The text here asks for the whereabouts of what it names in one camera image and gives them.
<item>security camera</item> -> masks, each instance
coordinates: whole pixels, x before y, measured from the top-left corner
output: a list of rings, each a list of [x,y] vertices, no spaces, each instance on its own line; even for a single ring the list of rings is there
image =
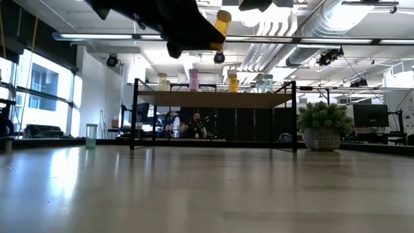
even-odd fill
[[[106,65],[108,67],[117,67],[120,63],[117,56],[117,54],[110,54],[108,60],[106,61]]]

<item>pink bottle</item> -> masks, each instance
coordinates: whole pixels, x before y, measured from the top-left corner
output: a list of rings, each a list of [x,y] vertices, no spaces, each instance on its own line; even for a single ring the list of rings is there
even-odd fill
[[[199,91],[199,70],[190,69],[190,91]]]

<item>white ceiling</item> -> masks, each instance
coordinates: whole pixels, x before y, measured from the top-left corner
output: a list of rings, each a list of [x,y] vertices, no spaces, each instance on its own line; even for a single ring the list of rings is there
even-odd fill
[[[102,21],[83,1],[75,0],[14,0],[23,8],[37,14],[39,18],[48,23],[50,26],[60,32],[78,32],[78,33],[155,33],[150,29],[140,30],[135,24],[117,14],[111,12],[107,20]],[[308,0],[307,12],[310,12],[320,0]],[[399,0],[398,12],[396,14],[373,13],[366,16],[363,21],[351,29],[345,36],[349,37],[394,37],[407,38],[414,37],[414,1]],[[389,10],[389,8],[374,9],[374,12]],[[215,21],[215,15],[208,14],[207,18],[211,23]],[[229,29],[231,35],[252,35],[255,34],[255,28],[243,26],[240,22],[232,22]],[[95,46],[118,46],[141,48],[142,54],[152,64],[154,74],[157,72],[166,72],[170,76],[176,76],[178,72],[184,72],[180,60],[174,60],[168,56],[165,42],[119,42],[106,41],[96,43]],[[226,62],[241,63],[244,60],[250,44],[246,43],[227,43],[224,47]],[[381,70],[387,69],[386,66],[378,64],[389,63],[400,58],[413,58],[414,47],[361,47],[346,46],[343,48],[345,57],[348,58],[356,72],[376,67],[373,74],[368,76],[370,85],[380,85],[382,73]],[[201,72],[222,73],[224,65],[214,65],[213,55],[203,54],[197,60],[194,66]],[[133,60],[133,56],[126,56],[125,60]],[[375,60],[375,65],[371,65],[371,60]],[[344,59],[340,59],[321,72],[315,71],[314,61],[310,61],[310,69],[298,69],[294,75],[298,80],[298,85],[317,85],[318,80],[322,83],[332,85],[340,83],[344,78],[354,76],[354,71],[349,68]]]

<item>desk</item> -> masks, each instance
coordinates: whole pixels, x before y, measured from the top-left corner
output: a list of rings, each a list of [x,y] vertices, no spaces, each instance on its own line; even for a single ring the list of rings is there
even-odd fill
[[[292,100],[292,115],[296,116],[296,82],[286,83],[275,93],[212,93],[212,92],[178,92],[178,91],[139,91],[139,79],[134,82],[133,91],[133,110],[132,114],[136,115],[136,105],[138,97],[143,101],[154,106],[154,113],[157,112],[157,106],[163,107],[206,107],[206,108],[237,108],[237,109],[268,109],[269,110],[269,148],[274,147],[273,136],[273,112],[278,105],[284,104]],[[292,86],[292,92],[289,94],[279,94],[278,92],[286,90],[288,86]],[[135,147],[135,123],[136,118],[132,118],[130,149]],[[153,126],[157,123],[157,118],[153,118]],[[292,152],[297,151],[297,122],[296,118],[292,118]],[[156,146],[156,133],[153,127],[153,146]]]

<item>black metal frame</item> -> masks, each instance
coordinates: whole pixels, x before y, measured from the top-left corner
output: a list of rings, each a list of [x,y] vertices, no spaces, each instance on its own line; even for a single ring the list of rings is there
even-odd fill
[[[139,78],[135,78],[134,81],[134,91],[133,91],[133,108],[132,108],[132,114],[136,115],[137,111],[137,103],[138,103],[138,85],[139,82],[142,82],[139,80]],[[173,86],[187,86],[188,84],[172,84],[170,88]],[[208,87],[217,87],[215,85],[203,85],[200,84],[200,86],[208,86]],[[157,123],[157,106],[154,106],[154,117],[153,117],[153,134],[151,140],[141,140],[136,141],[135,140],[135,132],[136,132],[136,117],[132,118],[131,123],[131,135],[129,138],[129,149],[133,150],[135,146],[204,146],[204,147],[251,147],[251,148],[289,148],[286,147],[286,145],[290,145],[292,148],[292,152],[296,153],[298,151],[298,126],[297,126],[297,120],[296,120],[296,82],[290,81],[289,83],[286,83],[283,87],[278,89],[275,93],[278,93],[282,90],[285,90],[288,86],[292,86],[292,92],[291,92],[291,99],[292,99],[292,143],[279,143],[274,142],[274,129],[273,129],[273,115],[274,115],[274,108],[269,109],[269,142],[212,142],[210,139],[206,139],[205,142],[191,142],[191,141],[174,141],[174,140],[167,140],[167,141],[156,141],[156,123]]]

